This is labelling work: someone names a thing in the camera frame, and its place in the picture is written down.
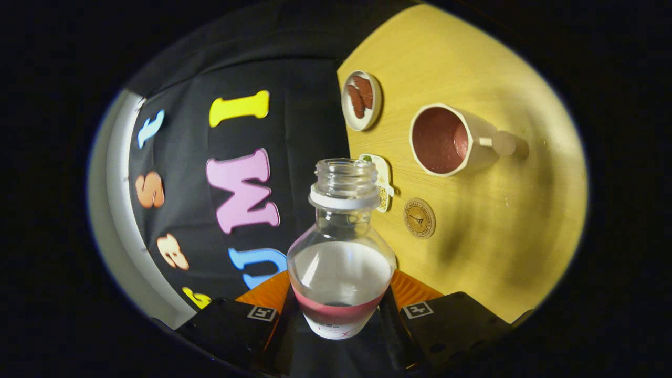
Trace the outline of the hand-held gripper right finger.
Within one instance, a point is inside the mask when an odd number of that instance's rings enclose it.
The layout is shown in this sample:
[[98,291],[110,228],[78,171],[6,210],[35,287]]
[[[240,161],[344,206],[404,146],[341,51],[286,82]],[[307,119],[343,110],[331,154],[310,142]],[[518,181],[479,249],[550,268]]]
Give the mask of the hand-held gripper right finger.
[[389,355],[399,371],[448,371],[513,329],[467,293],[444,295],[399,269],[379,312]]

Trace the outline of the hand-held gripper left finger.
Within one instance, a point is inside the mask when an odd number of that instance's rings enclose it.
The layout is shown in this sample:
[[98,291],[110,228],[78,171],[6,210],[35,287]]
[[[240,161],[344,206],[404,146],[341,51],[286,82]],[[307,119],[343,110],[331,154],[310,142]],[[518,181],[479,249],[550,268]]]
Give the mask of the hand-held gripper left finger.
[[287,375],[284,345],[298,310],[288,272],[281,272],[237,299],[211,300],[177,328],[178,337],[215,361],[250,376]]

